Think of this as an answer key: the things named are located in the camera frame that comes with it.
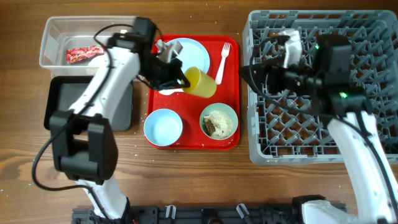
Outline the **red plastic tray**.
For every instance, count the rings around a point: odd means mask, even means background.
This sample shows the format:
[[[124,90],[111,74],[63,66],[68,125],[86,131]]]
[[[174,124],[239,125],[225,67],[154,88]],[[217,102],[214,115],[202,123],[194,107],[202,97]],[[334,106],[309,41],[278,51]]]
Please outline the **red plastic tray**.
[[[221,62],[222,47],[226,42],[229,43],[231,47],[226,59],[223,81],[211,98],[201,98],[186,93],[164,96],[158,91],[149,90],[147,114],[151,114],[157,109],[167,108],[175,111],[181,117],[182,135],[177,142],[169,146],[170,149],[230,150],[237,145],[240,130],[236,130],[226,140],[211,139],[201,130],[200,115],[207,106],[213,103],[224,103],[234,109],[237,116],[240,116],[239,45],[233,38],[222,35],[164,35],[166,42],[177,38],[196,40],[206,48],[210,56],[210,69],[207,74],[212,78],[216,77]]]

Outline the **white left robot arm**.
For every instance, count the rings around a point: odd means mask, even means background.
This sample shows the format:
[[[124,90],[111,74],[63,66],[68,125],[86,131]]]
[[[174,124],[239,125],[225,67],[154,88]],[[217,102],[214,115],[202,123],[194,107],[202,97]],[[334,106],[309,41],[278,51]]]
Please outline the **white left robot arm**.
[[[127,220],[129,201],[114,177],[118,147],[111,120],[121,98],[136,78],[152,90],[190,85],[177,58],[179,42],[155,40],[158,28],[148,18],[137,17],[130,27],[108,39],[103,46],[108,61],[76,102],[49,121],[55,168],[84,189],[96,216],[120,223]]]

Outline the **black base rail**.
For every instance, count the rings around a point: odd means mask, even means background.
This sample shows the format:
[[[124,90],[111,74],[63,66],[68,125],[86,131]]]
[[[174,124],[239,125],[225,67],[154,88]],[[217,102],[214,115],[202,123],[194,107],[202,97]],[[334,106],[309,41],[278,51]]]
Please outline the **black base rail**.
[[[72,212],[72,223],[138,223],[138,224],[289,224],[303,223],[297,207],[287,203],[277,203],[258,207],[243,203],[235,207],[131,207],[121,219],[109,220],[95,214],[92,208],[77,208]]]

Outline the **white plastic fork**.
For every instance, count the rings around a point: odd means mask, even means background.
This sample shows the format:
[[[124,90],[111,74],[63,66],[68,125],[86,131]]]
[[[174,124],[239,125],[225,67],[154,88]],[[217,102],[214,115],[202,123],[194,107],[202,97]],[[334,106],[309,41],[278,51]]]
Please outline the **white plastic fork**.
[[[216,73],[216,77],[215,77],[215,82],[217,85],[220,85],[222,83],[223,80],[223,74],[224,74],[224,66],[226,63],[226,59],[229,56],[229,50],[230,50],[231,44],[228,42],[224,43],[224,46],[222,48],[221,51],[221,62],[218,68],[218,71]]]

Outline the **large light blue plate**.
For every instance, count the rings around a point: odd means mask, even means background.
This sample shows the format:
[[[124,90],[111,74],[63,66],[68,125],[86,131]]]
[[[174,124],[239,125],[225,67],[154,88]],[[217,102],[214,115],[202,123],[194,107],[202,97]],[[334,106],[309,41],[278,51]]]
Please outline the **large light blue plate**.
[[[183,47],[177,58],[182,62],[182,72],[190,67],[199,68],[208,73],[210,69],[210,55],[207,49],[198,41],[189,38],[177,38],[167,42],[168,45],[179,42]]]

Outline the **clear plastic waste bin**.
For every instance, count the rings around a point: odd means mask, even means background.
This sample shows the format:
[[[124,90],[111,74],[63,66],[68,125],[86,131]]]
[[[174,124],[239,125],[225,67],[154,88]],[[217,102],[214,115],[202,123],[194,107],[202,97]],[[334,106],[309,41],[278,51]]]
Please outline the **clear plastic waste bin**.
[[[95,45],[93,36],[111,24],[133,24],[135,16],[59,16],[47,20],[40,46],[39,65],[51,77],[94,75],[89,61],[68,64],[66,51]]]

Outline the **red snack wrapper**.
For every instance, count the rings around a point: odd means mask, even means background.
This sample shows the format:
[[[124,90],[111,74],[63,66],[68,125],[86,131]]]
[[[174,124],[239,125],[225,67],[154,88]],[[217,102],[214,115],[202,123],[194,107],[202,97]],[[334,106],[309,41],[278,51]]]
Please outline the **red snack wrapper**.
[[[68,49],[66,50],[66,62],[68,64],[73,64],[102,54],[104,54],[104,48],[100,45]]]

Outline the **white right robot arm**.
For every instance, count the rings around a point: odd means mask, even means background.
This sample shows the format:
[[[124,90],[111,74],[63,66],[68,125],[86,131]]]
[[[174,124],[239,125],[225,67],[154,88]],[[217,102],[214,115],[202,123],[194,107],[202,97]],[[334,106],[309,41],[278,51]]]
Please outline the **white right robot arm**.
[[[292,214],[299,223],[396,223],[397,181],[377,132],[376,118],[366,92],[349,83],[352,47],[343,35],[317,38],[311,70],[299,67],[302,44],[297,30],[274,37],[285,56],[269,62],[249,62],[239,73],[258,95],[290,90],[311,98],[311,115],[319,117],[343,156],[353,186],[358,216],[354,217],[319,195],[293,199]]]

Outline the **light blue bowl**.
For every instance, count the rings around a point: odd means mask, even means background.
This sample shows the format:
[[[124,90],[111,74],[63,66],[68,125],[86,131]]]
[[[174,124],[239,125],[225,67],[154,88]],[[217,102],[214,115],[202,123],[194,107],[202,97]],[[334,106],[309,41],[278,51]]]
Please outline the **light blue bowl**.
[[[144,134],[155,146],[165,147],[175,143],[183,131],[181,117],[166,108],[153,111],[144,122]]]

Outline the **black waste tray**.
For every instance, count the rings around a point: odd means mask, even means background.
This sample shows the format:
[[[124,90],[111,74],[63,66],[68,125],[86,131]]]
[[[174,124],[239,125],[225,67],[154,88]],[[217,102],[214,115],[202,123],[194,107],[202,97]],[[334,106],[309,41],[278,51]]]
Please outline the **black waste tray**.
[[[55,111],[67,111],[76,102],[90,83],[92,76],[57,76],[50,82],[44,128],[50,130],[49,121]],[[130,83],[121,98],[111,122],[113,131],[127,131],[131,128],[133,84]]]

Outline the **yellow plastic cup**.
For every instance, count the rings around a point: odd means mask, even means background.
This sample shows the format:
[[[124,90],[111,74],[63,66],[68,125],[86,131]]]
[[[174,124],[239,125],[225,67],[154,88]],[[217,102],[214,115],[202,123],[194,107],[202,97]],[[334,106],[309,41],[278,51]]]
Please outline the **yellow plastic cup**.
[[[215,80],[199,68],[190,67],[184,75],[190,82],[189,87],[182,88],[185,93],[202,98],[210,98],[215,94],[217,88]]]

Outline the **cream plastic spoon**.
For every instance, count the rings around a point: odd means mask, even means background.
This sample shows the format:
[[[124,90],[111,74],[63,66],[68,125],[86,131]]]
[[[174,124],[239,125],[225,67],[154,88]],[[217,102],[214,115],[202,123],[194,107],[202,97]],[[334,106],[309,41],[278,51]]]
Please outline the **cream plastic spoon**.
[[[181,92],[183,92],[183,90],[182,90],[181,88],[178,88],[178,89],[170,89],[170,90],[160,90],[160,91],[159,91],[159,93],[160,93],[161,95],[165,95],[165,96],[169,96],[169,95],[171,95],[171,94],[173,94],[173,93],[181,93]]]

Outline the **grey dishwasher rack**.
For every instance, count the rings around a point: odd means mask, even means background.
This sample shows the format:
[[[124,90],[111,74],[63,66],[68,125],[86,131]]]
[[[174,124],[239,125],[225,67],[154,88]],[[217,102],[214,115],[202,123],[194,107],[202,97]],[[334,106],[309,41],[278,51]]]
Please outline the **grey dishwasher rack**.
[[[339,34],[353,46],[351,81],[366,90],[387,160],[397,162],[397,16],[387,10],[255,10],[243,30],[244,63],[281,55],[273,35],[300,32],[301,66],[311,67],[319,35]],[[309,115],[310,98],[289,91],[266,100],[248,91],[249,157],[257,165],[340,163],[343,158],[319,118]]]

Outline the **green bowl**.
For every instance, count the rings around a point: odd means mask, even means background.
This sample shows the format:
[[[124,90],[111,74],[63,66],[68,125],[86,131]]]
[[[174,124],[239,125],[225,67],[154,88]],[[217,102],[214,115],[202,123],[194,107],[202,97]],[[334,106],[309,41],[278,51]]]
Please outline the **green bowl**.
[[[225,112],[225,113],[230,117],[230,119],[232,120],[233,130],[232,130],[232,133],[230,134],[230,136],[228,136],[228,137],[225,138],[225,139],[214,139],[214,140],[218,140],[218,141],[220,141],[220,140],[226,140],[226,139],[230,138],[233,134],[235,134],[235,133],[237,132],[237,130],[238,130],[238,124],[239,124],[239,119],[238,119],[237,113],[236,113],[235,110],[232,109],[232,107],[230,107],[229,105],[224,104],[224,103],[213,103],[213,104],[207,106],[207,107],[201,112],[201,115],[200,115],[200,127],[201,127],[201,130],[205,133],[205,135],[208,136],[208,135],[206,134],[205,130],[204,130],[204,127],[203,127],[203,117],[204,117],[205,115],[207,115],[207,114],[210,114],[212,111],[216,111],[216,110]]]

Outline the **rice and food leftovers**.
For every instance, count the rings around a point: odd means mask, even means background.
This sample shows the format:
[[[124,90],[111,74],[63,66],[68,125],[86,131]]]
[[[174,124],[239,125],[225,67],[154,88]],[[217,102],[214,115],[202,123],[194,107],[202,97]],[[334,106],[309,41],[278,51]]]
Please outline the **rice and food leftovers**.
[[[225,139],[232,133],[233,124],[230,117],[222,111],[212,111],[203,117],[206,134],[213,139]]]

